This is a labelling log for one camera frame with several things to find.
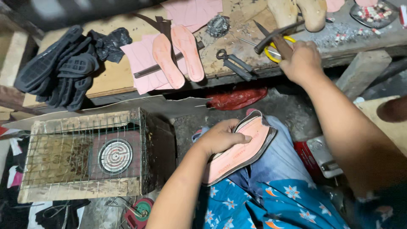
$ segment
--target leather strap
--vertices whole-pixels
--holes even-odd
[[[134,16],[143,19],[145,22],[149,23],[152,27],[157,29],[160,33],[163,33],[171,43],[171,59],[173,60],[175,66],[177,65],[177,58],[175,57],[174,49],[173,49],[173,42],[171,40],[171,21],[164,19],[161,16],[156,16],[154,21],[153,19],[146,17],[144,15],[134,13]]]
[[[198,50],[201,50],[201,49],[203,49],[204,47],[205,47],[205,45],[202,43],[202,41],[199,41],[199,42],[197,43],[197,49],[198,49]],[[184,57],[184,55],[182,55],[182,53],[178,53],[177,55],[175,55],[175,58],[176,58],[177,60],[180,60],[182,57]],[[139,71],[138,73],[134,73],[133,75],[134,75],[134,78],[138,79],[138,78],[140,78],[140,77],[143,77],[143,76],[145,76],[145,75],[154,73],[154,72],[159,71],[159,70],[161,70],[161,67],[160,67],[158,64],[156,64],[156,65],[154,65],[154,66],[151,66],[151,67],[149,67],[149,68],[146,68],[146,69],[144,69],[144,70],[141,70],[141,71]]]

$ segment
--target red plastic bag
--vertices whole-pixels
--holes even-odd
[[[208,107],[214,107],[217,110],[238,110],[257,102],[266,95],[267,87],[236,87],[231,92],[207,95],[206,98],[212,99],[207,103]]]

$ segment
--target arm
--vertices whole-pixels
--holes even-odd
[[[296,42],[287,77],[308,93],[326,142],[356,196],[407,179],[407,158],[324,74],[314,42]]]
[[[191,228],[202,175],[209,157],[234,144],[249,143],[252,139],[241,133],[232,133],[238,123],[238,119],[229,119],[216,124],[190,148],[162,188],[146,229]]]

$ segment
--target hammer handle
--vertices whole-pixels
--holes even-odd
[[[283,36],[281,34],[274,36],[273,42],[281,55],[281,59],[291,60],[293,49],[288,45]]]

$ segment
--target yellow scissors handle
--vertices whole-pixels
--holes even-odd
[[[289,37],[289,36],[284,36],[284,39],[285,39],[285,40],[288,40],[288,41],[291,41],[292,43],[295,43],[295,42],[296,42],[296,40],[294,40],[294,38]],[[271,46],[271,47],[277,49],[276,46],[275,46],[275,44],[274,44],[274,42],[272,42],[272,43],[270,43],[270,45],[267,45],[266,47],[264,47],[264,53],[266,54],[266,56],[267,56],[271,61],[276,62],[276,63],[280,63],[280,62],[281,62],[280,59],[274,58],[274,57],[269,53],[269,46]]]

